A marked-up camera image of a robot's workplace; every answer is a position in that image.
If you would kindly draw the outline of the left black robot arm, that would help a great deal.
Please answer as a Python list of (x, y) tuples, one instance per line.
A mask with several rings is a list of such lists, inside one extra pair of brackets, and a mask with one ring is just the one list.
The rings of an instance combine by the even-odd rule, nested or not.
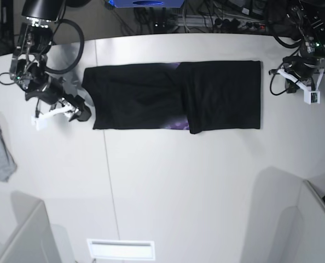
[[(264, 18), (270, 34), (285, 48), (297, 49), (283, 58), (286, 73), (300, 81), (310, 80), (325, 59), (325, 24), (318, 9), (304, 1), (267, 1)], [(287, 26), (296, 36), (289, 44), (280, 39), (275, 26)]]

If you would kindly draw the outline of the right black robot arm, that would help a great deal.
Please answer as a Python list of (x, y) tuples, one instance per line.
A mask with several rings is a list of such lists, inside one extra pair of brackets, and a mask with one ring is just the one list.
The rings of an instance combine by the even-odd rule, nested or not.
[[(16, 84), (24, 93), (25, 100), (36, 98), (50, 106), (50, 111), (42, 114), (40, 108), (35, 109), (35, 118), (48, 118), (54, 115), (65, 115), (69, 121), (86, 122), (91, 117), (91, 110), (79, 95), (72, 95), (63, 87), (62, 75), (72, 71), (82, 58), (85, 39), (82, 29), (74, 21), (66, 19), (67, 1), (26, 1), (17, 46), (12, 54), (10, 69), (7, 74), (12, 84)], [(56, 27), (62, 24), (72, 26), (79, 36), (79, 51), (75, 60), (65, 69), (56, 70), (47, 67), (47, 53), (53, 46), (57, 28), (51, 29), (50, 23)]]

